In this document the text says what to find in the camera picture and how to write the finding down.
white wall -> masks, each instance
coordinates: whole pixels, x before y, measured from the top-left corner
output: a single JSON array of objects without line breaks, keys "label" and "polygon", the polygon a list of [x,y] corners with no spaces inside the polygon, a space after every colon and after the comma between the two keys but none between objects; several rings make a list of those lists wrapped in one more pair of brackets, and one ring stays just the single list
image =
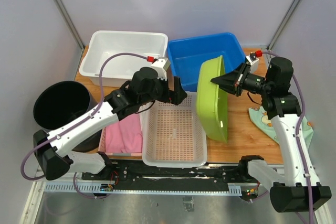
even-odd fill
[{"label": "white wall", "polygon": [[86,44],[97,30],[166,33],[169,39],[233,32],[267,45],[292,0],[63,0]]},{"label": "white wall", "polygon": [[336,0],[302,0],[274,52],[293,61],[314,124],[309,153],[322,184],[332,189],[336,220]]},{"label": "white wall", "polygon": [[80,50],[53,0],[0,0],[0,50],[0,222],[7,224],[18,223],[32,184],[20,164],[38,129],[34,102],[73,78]]}]

gray floor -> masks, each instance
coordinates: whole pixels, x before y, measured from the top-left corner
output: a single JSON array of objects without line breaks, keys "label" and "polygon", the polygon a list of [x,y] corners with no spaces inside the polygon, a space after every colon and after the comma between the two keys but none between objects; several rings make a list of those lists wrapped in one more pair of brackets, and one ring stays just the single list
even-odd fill
[{"label": "gray floor", "polygon": [[195,196],[194,209],[183,203],[183,197],[111,195],[92,200],[76,193],[45,193],[35,224],[301,223],[293,213],[275,212],[268,195],[253,204],[239,197]]}]

lime green container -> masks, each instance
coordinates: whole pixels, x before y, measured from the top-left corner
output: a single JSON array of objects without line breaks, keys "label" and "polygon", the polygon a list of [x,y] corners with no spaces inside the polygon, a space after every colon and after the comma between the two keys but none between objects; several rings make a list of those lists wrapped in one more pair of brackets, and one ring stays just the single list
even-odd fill
[{"label": "lime green container", "polygon": [[227,93],[211,79],[225,73],[223,56],[204,62],[199,71],[196,110],[206,135],[227,143]]}]

cloth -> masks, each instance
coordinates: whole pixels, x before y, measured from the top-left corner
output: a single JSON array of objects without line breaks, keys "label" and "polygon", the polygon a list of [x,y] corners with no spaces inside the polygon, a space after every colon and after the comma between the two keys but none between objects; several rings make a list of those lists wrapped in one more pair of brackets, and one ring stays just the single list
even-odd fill
[{"label": "cloth", "polygon": [[106,127],[105,152],[141,153],[142,130],[139,114],[132,114]]},{"label": "cloth", "polygon": [[[263,132],[265,132],[271,139],[275,142],[279,143],[278,137],[275,134],[275,130],[272,126],[270,120],[268,120],[268,116],[264,108],[261,107],[254,107],[249,108],[248,113],[250,115],[251,121]],[[305,139],[307,148],[309,148],[311,139],[313,137],[313,128],[311,127],[310,123],[307,121],[306,117],[302,120],[302,130],[303,130],[303,137]]]}]

pink cloth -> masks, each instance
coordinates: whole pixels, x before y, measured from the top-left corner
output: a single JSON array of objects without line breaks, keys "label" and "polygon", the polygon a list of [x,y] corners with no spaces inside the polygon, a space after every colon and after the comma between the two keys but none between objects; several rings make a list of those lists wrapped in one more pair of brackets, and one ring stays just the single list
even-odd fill
[{"label": "pink cloth", "polygon": [[105,152],[142,152],[142,130],[138,114],[129,115],[119,123],[106,127]]}]

